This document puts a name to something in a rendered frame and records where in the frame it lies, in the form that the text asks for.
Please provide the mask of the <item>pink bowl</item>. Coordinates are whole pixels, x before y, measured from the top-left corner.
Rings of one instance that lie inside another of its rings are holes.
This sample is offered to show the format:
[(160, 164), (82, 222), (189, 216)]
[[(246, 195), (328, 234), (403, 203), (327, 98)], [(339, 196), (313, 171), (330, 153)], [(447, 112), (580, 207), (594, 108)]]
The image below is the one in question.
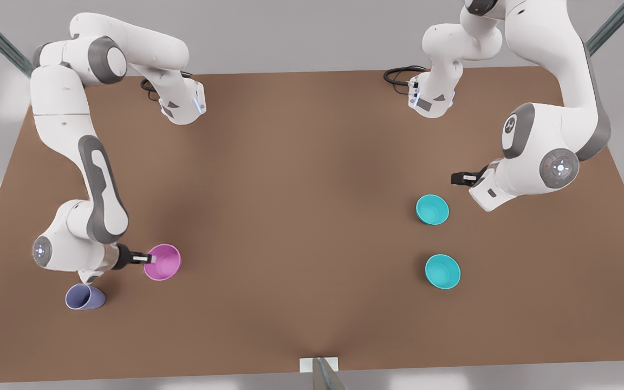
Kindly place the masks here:
[(154, 258), (153, 263), (144, 264), (144, 273), (153, 281), (166, 281), (180, 270), (183, 260), (175, 246), (159, 244), (148, 252)]

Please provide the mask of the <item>teal bowl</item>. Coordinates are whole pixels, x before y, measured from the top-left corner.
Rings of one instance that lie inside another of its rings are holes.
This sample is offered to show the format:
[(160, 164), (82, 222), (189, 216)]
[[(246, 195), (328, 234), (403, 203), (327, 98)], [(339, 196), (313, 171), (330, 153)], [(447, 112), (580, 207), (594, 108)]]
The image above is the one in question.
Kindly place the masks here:
[(442, 197), (426, 194), (416, 202), (415, 212), (423, 224), (440, 225), (449, 217), (449, 206)]
[(426, 279), (439, 289), (448, 290), (457, 286), (461, 279), (461, 269), (452, 257), (436, 254), (426, 261), (424, 267)]

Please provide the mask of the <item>lavender blue bowl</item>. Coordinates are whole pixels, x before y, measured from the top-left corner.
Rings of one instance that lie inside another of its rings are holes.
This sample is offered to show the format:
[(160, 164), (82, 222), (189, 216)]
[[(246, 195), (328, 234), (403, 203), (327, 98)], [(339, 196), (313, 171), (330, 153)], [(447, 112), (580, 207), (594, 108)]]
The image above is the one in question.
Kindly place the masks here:
[(106, 303), (106, 294), (89, 284), (75, 284), (67, 291), (64, 301), (69, 309), (97, 309)]

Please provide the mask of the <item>silver frame post with foot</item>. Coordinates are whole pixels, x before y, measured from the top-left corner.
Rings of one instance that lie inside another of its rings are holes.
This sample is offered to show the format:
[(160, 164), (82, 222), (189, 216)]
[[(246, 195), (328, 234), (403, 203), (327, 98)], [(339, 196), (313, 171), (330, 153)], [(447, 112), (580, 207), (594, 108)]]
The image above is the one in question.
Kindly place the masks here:
[(312, 373), (313, 390), (347, 390), (337, 374), (337, 357), (300, 358), (299, 369), (300, 373)]

